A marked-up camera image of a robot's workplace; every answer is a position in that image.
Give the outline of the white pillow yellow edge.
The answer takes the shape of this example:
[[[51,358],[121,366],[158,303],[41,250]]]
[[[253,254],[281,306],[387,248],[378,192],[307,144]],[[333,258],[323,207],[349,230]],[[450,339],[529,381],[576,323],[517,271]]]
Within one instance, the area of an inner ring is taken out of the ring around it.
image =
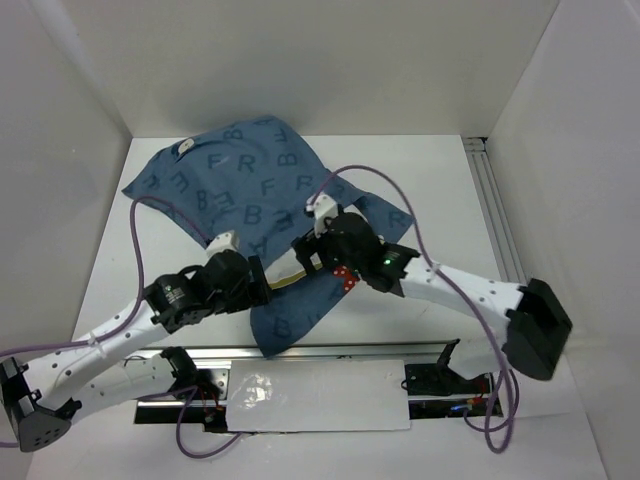
[[[288,287],[306,275],[307,272],[293,249],[289,249],[265,270],[267,283],[272,290]]]

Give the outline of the blue letter print pillowcase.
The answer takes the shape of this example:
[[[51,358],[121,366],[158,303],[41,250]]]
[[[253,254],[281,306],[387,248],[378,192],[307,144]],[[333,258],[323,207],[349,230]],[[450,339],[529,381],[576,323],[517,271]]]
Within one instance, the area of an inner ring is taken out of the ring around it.
[[[165,213],[201,246],[235,231],[241,254],[271,267],[312,227],[304,207],[324,182],[333,199],[361,213],[390,242],[413,223],[386,200],[331,177],[306,141],[274,116],[176,142],[158,151],[122,192]]]

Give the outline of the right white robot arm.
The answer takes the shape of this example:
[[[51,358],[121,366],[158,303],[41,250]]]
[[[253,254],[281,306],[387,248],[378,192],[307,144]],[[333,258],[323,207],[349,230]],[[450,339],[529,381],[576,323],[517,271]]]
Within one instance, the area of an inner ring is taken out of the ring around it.
[[[441,356],[436,379],[448,392],[502,368],[551,380],[573,328],[546,282],[500,282],[430,263],[415,249],[381,240],[356,213],[337,215],[323,232],[296,238],[292,248],[307,272],[317,256],[324,268],[344,267],[379,292],[483,318],[491,338],[457,340]]]

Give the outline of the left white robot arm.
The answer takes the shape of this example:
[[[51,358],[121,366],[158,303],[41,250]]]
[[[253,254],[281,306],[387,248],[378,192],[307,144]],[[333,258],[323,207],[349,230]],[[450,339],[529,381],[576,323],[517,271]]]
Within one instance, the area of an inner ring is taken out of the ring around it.
[[[140,349],[212,315],[269,302],[271,289],[261,261],[225,250],[203,266],[158,277],[130,308],[131,322],[113,317],[85,335],[75,348],[56,348],[26,363],[1,364],[1,404],[26,453],[61,439],[80,420],[124,401],[143,397],[189,397],[217,388],[182,347],[146,359]]]

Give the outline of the white cover plate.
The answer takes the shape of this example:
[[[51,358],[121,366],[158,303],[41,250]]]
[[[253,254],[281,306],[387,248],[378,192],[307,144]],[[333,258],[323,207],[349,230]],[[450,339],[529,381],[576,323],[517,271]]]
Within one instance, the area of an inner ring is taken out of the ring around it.
[[[404,379],[400,360],[234,362],[227,427],[258,433],[407,430]]]

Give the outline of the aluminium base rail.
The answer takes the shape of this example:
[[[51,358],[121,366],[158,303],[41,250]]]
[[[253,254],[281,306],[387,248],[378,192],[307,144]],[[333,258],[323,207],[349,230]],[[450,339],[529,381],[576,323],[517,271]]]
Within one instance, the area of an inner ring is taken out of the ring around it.
[[[409,418],[461,418],[486,412],[486,403],[496,385],[489,373],[465,380],[444,365],[453,351],[450,343],[391,343],[359,345],[310,345],[293,347],[275,356],[277,360],[372,360],[394,359],[404,362],[401,388],[408,393]],[[226,404],[231,363],[262,357],[256,347],[189,347],[197,368],[217,388],[217,395],[198,393],[185,413],[181,400],[156,399],[141,401],[136,406],[136,424],[201,425],[209,433],[225,433]]]

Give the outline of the aluminium side rail frame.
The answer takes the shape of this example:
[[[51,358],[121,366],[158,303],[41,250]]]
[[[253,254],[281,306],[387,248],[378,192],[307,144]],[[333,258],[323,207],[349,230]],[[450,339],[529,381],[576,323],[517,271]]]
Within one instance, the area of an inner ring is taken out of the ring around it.
[[[485,137],[463,137],[463,148],[503,280],[524,282],[524,272],[490,164]]]

